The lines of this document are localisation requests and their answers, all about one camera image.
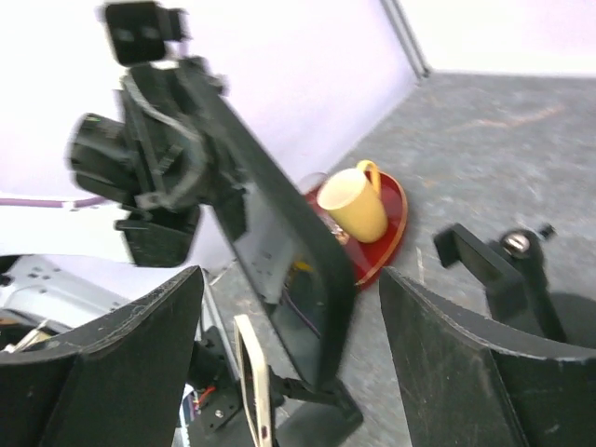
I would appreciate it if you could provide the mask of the pink-case smartphone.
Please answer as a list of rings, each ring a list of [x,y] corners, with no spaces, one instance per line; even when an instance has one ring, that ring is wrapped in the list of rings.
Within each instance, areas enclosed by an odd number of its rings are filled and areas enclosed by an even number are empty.
[[[273,447],[275,410],[272,408],[269,365],[247,315],[234,316],[236,356],[242,399],[253,444]]]

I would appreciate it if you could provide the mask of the black smartphone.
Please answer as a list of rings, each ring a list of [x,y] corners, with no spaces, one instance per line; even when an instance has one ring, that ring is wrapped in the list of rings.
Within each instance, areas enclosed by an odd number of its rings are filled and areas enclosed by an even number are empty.
[[[313,388],[338,373],[357,294],[345,250],[306,198],[212,89],[210,135],[232,167],[212,207],[292,366]]]

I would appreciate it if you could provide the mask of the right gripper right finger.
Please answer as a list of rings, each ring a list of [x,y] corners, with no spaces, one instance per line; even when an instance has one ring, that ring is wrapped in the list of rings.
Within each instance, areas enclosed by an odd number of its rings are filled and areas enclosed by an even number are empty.
[[[415,446],[595,442],[595,303],[554,293],[558,343],[467,310],[394,268],[379,294]]]

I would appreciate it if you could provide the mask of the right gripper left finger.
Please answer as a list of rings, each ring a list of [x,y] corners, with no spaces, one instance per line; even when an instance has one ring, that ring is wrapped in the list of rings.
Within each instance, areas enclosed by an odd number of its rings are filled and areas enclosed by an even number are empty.
[[[38,349],[2,353],[2,445],[170,446],[203,291],[189,267]]]

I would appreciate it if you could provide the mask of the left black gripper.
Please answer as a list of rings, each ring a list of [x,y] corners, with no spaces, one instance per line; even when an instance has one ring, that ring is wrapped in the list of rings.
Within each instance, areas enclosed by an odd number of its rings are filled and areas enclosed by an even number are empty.
[[[127,143],[137,151],[134,168],[141,210],[212,207],[229,242],[247,231],[246,172],[232,157],[224,81],[203,58],[172,68],[146,63],[120,78]]]

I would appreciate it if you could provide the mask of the black round-base phone holder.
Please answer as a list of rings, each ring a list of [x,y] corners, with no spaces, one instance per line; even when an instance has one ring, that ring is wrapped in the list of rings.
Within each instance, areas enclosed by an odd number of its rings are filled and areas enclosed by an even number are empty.
[[[570,292],[552,292],[541,243],[555,235],[552,225],[537,231],[508,230],[483,242],[462,224],[433,237],[445,268],[462,264],[484,287],[492,319],[556,342],[595,347],[595,301]]]

